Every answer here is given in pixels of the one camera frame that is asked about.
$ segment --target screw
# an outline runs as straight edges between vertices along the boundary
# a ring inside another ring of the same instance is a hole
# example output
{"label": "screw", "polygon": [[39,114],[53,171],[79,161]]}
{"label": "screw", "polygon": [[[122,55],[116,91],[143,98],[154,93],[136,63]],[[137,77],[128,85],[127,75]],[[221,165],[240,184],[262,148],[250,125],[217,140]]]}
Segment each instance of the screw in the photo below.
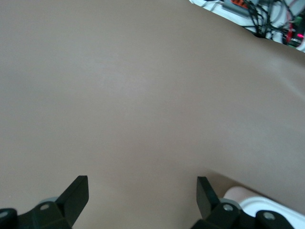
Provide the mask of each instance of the screw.
{"label": "screw", "polygon": [[275,216],[270,212],[264,212],[264,217],[268,220],[275,220]]}
{"label": "screw", "polygon": [[0,218],[6,217],[9,213],[7,211],[4,211],[0,213]]}
{"label": "screw", "polygon": [[45,209],[48,209],[49,208],[49,205],[48,204],[44,204],[40,207],[40,210],[43,211]]}
{"label": "screw", "polygon": [[229,205],[229,204],[225,204],[224,205],[224,210],[226,210],[226,211],[233,211],[233,207],[231,205]]}

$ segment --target beige table surface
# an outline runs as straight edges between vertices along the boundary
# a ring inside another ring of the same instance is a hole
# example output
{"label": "beige table surface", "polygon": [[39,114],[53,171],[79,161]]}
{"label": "beige table surface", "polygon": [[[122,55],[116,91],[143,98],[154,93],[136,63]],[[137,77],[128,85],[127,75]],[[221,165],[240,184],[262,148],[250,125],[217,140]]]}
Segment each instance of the beige table surface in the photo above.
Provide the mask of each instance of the beige table surface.
{"label": "beige table surface", "polygon": [[197,176],[305,213],[305,55],[188,0],[0,2],[0,207],[89,176],[75,229],[187,229]]}

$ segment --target white object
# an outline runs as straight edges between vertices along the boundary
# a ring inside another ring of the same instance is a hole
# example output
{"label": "white object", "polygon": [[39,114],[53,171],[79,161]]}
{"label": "white object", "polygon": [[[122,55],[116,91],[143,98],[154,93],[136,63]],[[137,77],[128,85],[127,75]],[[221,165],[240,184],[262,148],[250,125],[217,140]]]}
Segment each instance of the white object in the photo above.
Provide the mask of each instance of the white object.
{"label": "white object", "polygon": [[260,210],[269,210],[280,213],[284,216],[295,229],[305,228],[305,216],[293,211],[281,204],[278,204],[258,193],[252,192],[244,187],[230,188],[224,198],[231,199],[239,203],[240,207],[248,215],[255,217]]}
{"label": "white object", "polygon": [[260,210],[275,211],[283,215],[295,229],[303,229],[305,227],[305,216],[268,198],[251,197],[245,199],[239,205],[250,216],[255,217]]}

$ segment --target electronic component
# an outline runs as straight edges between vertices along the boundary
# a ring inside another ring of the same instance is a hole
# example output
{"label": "electronic component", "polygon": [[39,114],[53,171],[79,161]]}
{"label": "electronic component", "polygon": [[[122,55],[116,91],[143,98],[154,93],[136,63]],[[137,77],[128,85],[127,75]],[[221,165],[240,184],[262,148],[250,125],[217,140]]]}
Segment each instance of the electronic component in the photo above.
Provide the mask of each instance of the electronic component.
{"label": "electronic component", "polygon": [[[252,0],[253,5],[257,5],[259,0]],[[249,17],[249,11],[244,0],[224,0],[223,9],[242,17]]]}
{"label": "electronic component", "polygon": [[302,44],[305,33],[305,10],[295,17],[293,26],[293,34],[288,42],[289,46],[298,47]]}

